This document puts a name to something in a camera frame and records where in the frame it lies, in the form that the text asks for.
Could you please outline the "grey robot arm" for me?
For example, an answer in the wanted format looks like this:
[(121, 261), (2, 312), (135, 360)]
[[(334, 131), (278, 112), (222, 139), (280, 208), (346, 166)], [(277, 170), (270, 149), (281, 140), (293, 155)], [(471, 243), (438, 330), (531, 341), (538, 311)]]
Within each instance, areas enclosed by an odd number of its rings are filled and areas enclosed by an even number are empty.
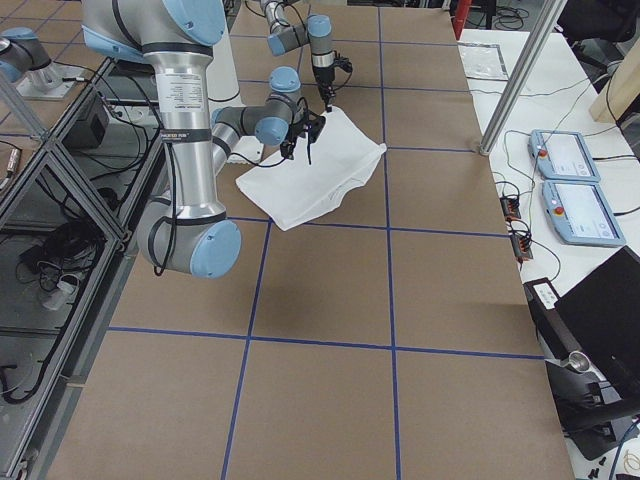
[(267, 42), (274, 56), (283, 56), (308, 45), (311, 51), (311, 66), (315, 84), (324, 103), (326, 112), (331, 112), (336, 92), (342, 86), (334, 85), (336, 70), (347, 74), (348, 81), (353, 73), (351, 60), (341, 55), (333, 46), (333, 25), (324, 14), (310, 14), (306, 20), (291, 23), (285, 14), (286, 7), (295, 1), (260, 1), (260, 9), (269, 25)]
[(214, 279), (238, 259), (242, 236), (219, 201), (216, 176), (244, 136), (289, 160), (298, 138), (317, 141), (326, 120), (308, 109), (297, 72), (276, 68), (259, 106), (209, 109), (207, 69), (226, 27), (219, 1), (85, 1), (86, 45), (107, 57), (150, 65), (169, 189), (152, 198), (137, 228), (140, 253), (167, 270)]

